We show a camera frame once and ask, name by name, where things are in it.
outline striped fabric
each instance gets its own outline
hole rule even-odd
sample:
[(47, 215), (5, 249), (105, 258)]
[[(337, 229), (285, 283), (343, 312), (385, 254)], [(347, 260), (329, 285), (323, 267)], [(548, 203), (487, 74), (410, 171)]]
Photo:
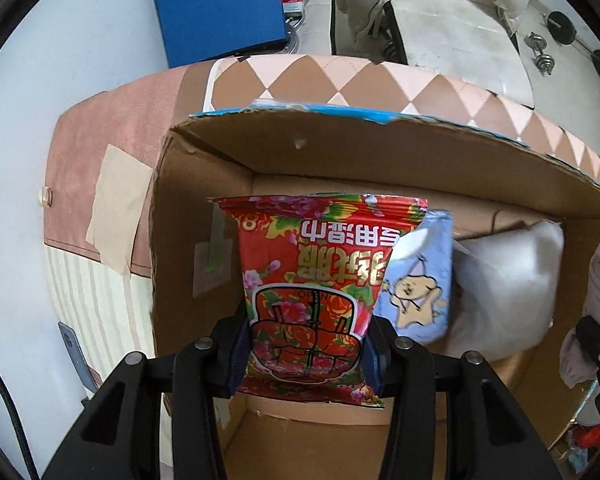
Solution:
[[(135, 274), (122, 278), (99, 262), (49, 246), (46, 273), (58, 317), (75, 330), (87, 364), (103, 380), (129, 352), (139, 350), (148, 358), (155, 357), (149, 278)], [(164, 404), (160, 461), (173, 465), (171, 418)]]

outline pink diamond pattern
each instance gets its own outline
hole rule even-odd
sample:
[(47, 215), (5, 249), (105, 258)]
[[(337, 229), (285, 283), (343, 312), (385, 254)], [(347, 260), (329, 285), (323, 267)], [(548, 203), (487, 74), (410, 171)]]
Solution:
[(529, 108), (420, 67), (339, 56), (231, 58), (219, 62), (209, 97), (215, 109), (273, 98), (439, 117), (520, 139), (600, 183), (600, 157), (579, 138)]

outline cartoon character print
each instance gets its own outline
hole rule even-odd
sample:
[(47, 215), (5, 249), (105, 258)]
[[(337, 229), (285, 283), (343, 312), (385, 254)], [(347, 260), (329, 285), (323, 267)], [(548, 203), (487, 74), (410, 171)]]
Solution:
[(425, 262), (426, 257), (418, 256), (410, 272), (395, 282), (393, 291), (388, 282), (382, 284), (382, 290), (391, 295), (391, 304), (398, 308), (395, 319), (398, 328), (406, 328), (413, 323), (426, 325), (433, 322), (433, 306), (442, 289), (435, 278), (427, 276)]
[(327, 289), (274, 285), (256, 293), (255, 305), (253, 354), (275, 378), (323, 383), (358, 362), (362, 346), (350, 333), (353, 298)]

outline blue folder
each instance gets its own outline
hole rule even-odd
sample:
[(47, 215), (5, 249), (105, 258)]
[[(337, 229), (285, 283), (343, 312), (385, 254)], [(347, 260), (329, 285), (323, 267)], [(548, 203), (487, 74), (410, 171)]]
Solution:
[(171, 68), (287, 42), (281, 0), (155, 0), (155, 6)]

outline floral pattern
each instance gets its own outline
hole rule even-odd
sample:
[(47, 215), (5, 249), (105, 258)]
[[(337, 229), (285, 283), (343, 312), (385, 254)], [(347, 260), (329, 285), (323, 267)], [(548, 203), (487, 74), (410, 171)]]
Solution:
[[(397, 241), (416, 228), (426, 201), (324, 194), (216, 202), (238, 222), (250, 318), (251, 355), (238, 389), (273, 399), (382, 406), (360, 365), (395, 243), (379, 236), (391, 232)], [(342, 234), (328, 237), (327, 224)]]

